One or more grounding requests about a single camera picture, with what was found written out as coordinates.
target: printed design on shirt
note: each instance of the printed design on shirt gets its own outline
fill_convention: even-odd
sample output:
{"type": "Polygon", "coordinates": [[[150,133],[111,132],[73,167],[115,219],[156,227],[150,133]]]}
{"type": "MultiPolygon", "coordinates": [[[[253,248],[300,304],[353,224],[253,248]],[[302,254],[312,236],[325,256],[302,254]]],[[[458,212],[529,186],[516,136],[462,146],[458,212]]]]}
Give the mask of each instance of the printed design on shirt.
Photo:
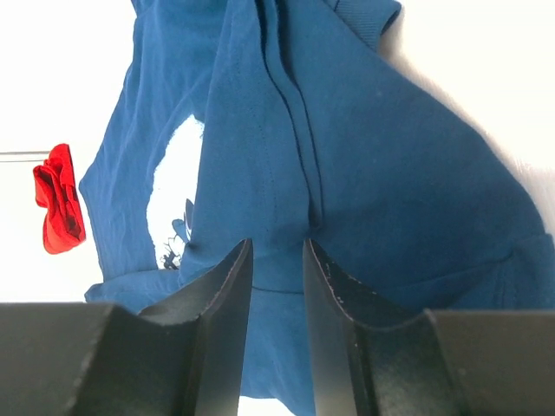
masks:
{"type": "Polygon", "coordinates": [[[185,120],[154,171],[147,224],[159,269],[178,269],[191,239],[203,131],[193,116],[185,120]]]}

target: garment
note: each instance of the garment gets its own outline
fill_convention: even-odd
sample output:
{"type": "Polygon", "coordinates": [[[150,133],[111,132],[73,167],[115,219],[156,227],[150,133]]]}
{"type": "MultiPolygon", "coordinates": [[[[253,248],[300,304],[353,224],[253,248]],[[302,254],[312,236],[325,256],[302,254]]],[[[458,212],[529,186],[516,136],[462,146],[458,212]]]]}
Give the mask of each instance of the garment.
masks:
{"type": "MultiPolygon", "coordinates": [[[[302,416],[314,414],[307,237],[414,311],[554,306],[552,238],[529,196],[473,129],[376,53],[398,3],[134,7],[134,59],[80,186],[104,275],[88,301],[137,312],[252,238],[241,393],[302,416]],[[190,219],[189,198],[192,232],[179,268],[157,270],[147,207],[184,123],[184,141],[202,140],[198,182],[194,197],[182,195],[189,184],[178,169],[171,188],[181,202],[167,222],[190,219]]],[[[177,155],[187,157],[185,148],[177,155]]]]}
{"type": "Polygon", "coordinates": [[[55,146],[33,176],[36,204],[48,210],[42,226],[44,249],[50,254],[73,249],[86,236],[69,146],[55,146]]]}

